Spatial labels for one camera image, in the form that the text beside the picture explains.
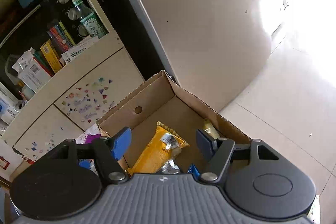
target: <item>chip bag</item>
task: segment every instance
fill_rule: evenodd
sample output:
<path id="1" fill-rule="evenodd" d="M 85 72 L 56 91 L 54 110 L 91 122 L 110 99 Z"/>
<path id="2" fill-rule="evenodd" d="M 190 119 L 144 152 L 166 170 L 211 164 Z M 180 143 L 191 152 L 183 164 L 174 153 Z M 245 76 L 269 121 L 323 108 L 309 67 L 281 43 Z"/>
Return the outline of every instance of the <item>chip bag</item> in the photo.
<path id="1" fill-rule="evenodd" d="M 135 165 L 128 168 L 127 172 L 130 175 L 133 173 L 155 173 L 166 161 L 175 159 L 181 153 L 181 149 L 186 146 L 189 144 L 177 135 L 175 130 L 157 122 L 154 137 L 142 151 Z"/>

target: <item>barcode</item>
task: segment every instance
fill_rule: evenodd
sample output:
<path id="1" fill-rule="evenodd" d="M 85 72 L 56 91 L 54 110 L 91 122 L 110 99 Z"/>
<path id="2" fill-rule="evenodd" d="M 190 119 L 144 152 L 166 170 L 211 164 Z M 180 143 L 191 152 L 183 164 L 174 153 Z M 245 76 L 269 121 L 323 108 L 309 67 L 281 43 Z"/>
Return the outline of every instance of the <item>barcode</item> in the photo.
<path id="1" fill-rule="evenodd" d="M 34 64 L 34 65 L 31 66 L 30 70 L 31 70 L 33 73 L 37 74 L 38 71 L 40 70 L 40 68 Z"/>
<path id="2" fill-rule="evenodd" d="M 49 53 L 48 46 L 43 46 L 43 50 L 44 50 L 45 53 Z"/>

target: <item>box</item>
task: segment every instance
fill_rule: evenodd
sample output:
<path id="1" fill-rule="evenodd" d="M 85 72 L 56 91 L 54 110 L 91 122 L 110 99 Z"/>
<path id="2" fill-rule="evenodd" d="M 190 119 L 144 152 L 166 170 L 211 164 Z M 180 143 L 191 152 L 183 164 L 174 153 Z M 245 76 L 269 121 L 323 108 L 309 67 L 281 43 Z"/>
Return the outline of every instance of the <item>box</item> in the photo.
<path id="1" fill-rule="evenodd" d="M 51 78 L 44 68 L 35 60 L 31 60 L 29 66 L 20 72 L 17 77 L 31 90 L 37 93 Z"/>
<path id="2" fill-rule="evenodd" d="M 51 43 L 50 40 L 48 40 L 46 43 L 44 43 L 41 47 L 41 51 L 42 51 L 44 57 L 46 58 L 46 60 L 48 61 L 52 70 L 55 73 L 57 73 L 62 68 L 62 65 L 59 62 L 59 57 L 58 57 L 55 49 L 53 48 L 53 46 L 50 43 Z"/>
<path id="3" fill-rule="evenodd" d="M 223 118 L 199 98 L 178 86 L 165 71 L 152 76 L 130 93 L 97 122 L 101 130 L 113 136 L 123 127 L 132 130 L 132 143 L 124 155 L 133 167 L 154 136 L 157 121 L 176 130 L 190 146 L 182 149 L 176 164 L 187 172 L 191 163 L 202 172 L 207 162 L 196 145 L 195 132 L 208 118 L 221 136 L 236 143 L 250 142 L 243 132 Z"/>

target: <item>white box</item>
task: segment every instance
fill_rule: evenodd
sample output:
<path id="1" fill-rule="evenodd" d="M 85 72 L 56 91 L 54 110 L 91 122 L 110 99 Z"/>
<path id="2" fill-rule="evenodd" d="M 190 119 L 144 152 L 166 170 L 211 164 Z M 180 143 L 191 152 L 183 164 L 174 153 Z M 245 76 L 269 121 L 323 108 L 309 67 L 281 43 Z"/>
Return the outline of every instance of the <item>white box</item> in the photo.
<path id="1" fill-rule="evenodd" d="M 51 76 L 33 59 L 27 68 L 20 72 L 17 77 L 22 80 L 35 93 L 38 92 Z"/>

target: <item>white floor tile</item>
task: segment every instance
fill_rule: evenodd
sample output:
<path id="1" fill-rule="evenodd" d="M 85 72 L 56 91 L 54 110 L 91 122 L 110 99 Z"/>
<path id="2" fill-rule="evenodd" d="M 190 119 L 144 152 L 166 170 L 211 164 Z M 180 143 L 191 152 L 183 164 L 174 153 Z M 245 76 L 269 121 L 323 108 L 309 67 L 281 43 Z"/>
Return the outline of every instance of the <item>white floor tile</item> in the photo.
<path id="1" fill-rule="evenodd" d="M 333 175 L 328 180 L 323 193 L 320 196 L 321 207 L 321 223 L 335 224 L 336 223 L 336 177 Z"/>
<path id="2" fill-rule="evenodd" d="M 320 194 L 330 177 L 330 172 L 280 132 L 236 103 L 231 103 L 220 114 L 250 138 L 261 139 L 309 175 Z"/>
<path id="3" fill-rule="evenodd" d="M 311 56 L 280 44 L 235 102 L 334 169 L 336 88 Z"/>

